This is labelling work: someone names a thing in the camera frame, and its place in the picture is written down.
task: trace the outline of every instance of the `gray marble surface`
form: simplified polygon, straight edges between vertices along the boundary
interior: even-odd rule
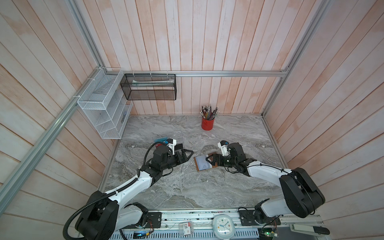
[[[281,167],[272,143],[258,115],[217,116],[214,128],[201,128],[201,116],[130,116],[106,183],[109,190],[136,174],[153,137],[181,131],[184,148],[195,156],[220,152],[220,140],[239,142],[247,157]],[[136,195],[149,209],[253,207],[266,198],[282,196],[276,185],[243,174],[231,174],[223,167],[197,172],[191,158],[174,168],[152,187]]]

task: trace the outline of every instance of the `red cup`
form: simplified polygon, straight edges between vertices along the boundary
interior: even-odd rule
[[[201,118],[201,128],[206,131],[212,130],[214,127],[214,120],[215,119],[205,120],[204,118]]]

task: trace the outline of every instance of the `light blue clock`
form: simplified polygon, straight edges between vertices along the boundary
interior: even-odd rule
[[[235,225],[232,218],[226,214],[216,215],[212,221],[212,228],[218,239],[227,240],[235,235]]]

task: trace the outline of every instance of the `wood plank wall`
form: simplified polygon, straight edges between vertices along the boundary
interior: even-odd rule
[[[382,239],[384,1],[335,1],[266,116],[326,198],[332,239]]]
[[[97,64],[65,1],[1,0],[0,32],[2,185]],[[0,238],[63,239],[112,147],[76,111],[0,217]]]
[[[108,67],[285,69],[317,0],[81,0]],[[132,114],[261,113],[279,78],[177,78],[176,101],[134,101]]]

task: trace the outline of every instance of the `bundle of pencils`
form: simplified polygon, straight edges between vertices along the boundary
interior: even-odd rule
[[[205,120],[210,121],[210,120],[213,120],[216,117],[216,115],[219,113],[219,111],[218,111],[217,107],[215,108],[215,110],[212,111],[212,107],[209,104],[209,106],[207,106],[207,105],[205,107],[201,106],[200,113],[201,113],[201,116]]]

